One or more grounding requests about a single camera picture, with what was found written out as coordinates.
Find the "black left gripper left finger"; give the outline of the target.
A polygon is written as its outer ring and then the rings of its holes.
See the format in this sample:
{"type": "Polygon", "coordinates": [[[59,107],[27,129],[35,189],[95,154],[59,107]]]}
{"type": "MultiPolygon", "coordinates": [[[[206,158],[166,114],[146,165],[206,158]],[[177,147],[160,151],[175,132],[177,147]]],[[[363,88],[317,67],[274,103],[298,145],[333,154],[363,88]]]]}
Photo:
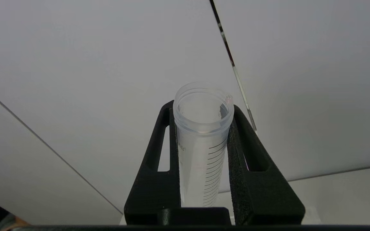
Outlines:
{"type": "Polygon", "coordinates": [[[157,225],[164,209],[181,207],[179,149],[173,101],[160,109],[145,155],[124,206],[128,225],[157,225]],[[158,171],[166,128],[169,129],[169,170],[158,171]]]}

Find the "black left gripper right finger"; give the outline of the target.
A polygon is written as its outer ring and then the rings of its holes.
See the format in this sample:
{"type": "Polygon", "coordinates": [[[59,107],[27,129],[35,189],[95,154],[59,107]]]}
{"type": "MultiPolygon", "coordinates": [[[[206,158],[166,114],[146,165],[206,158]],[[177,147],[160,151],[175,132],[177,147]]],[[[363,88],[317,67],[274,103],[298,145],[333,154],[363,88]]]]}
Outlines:
{"type": "Polygon", "coordinates": [[[236,225],[300,225],[305,207],[238,106],[227,141],[236,225]]]}

